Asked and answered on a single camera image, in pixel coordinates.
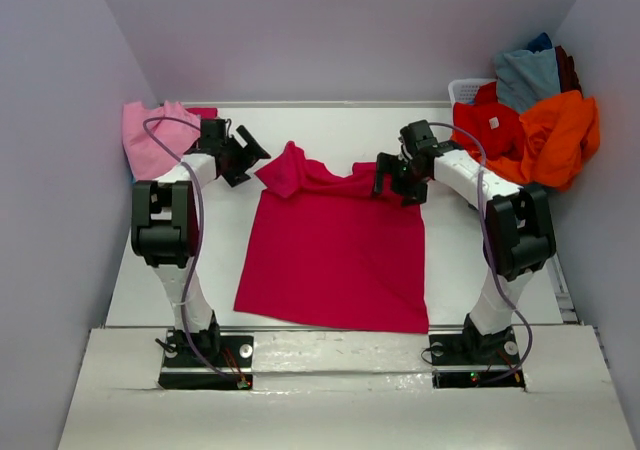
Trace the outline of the crimson t shirt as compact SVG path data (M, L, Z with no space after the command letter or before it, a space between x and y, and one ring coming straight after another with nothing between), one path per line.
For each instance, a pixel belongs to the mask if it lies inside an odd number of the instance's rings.
M234 308L309 326L425 334L421 210L385 189L376 166L346 177L288 142L263 183Z

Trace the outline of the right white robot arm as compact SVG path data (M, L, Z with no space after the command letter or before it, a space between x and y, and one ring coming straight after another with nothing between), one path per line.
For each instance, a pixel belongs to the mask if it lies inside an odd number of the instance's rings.
M462 330L431 338L431 362L481 366L505 355L516 367L529 354L518 349L512 326L514 318L524 317L519 299L534 274L556 253L547 193L538 184L519 185L490 171L476 137L470 141L478 159L454 140L438 140L432 128L426 120L403 127L399 153L377 155L372 188L375 196L390 189L403 205L421 205L427 200L429 182L436 181L478 211L487 276Z

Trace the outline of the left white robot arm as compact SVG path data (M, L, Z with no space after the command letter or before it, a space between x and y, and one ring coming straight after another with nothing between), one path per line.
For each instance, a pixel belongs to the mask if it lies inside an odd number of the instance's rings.
M151 131L151 124L164 122L200 130L185 155ZM161 177L133 185L131 247L159 278L174 314L174 342L163 345L165 352L193 357L215 370L220 328L196 270L205 230L202 189L217 178L236 187L250 179L251 167L271 155L245 126L232 134L229 119L204 119L197 126L177 117L149 117L142 128L175 166Z

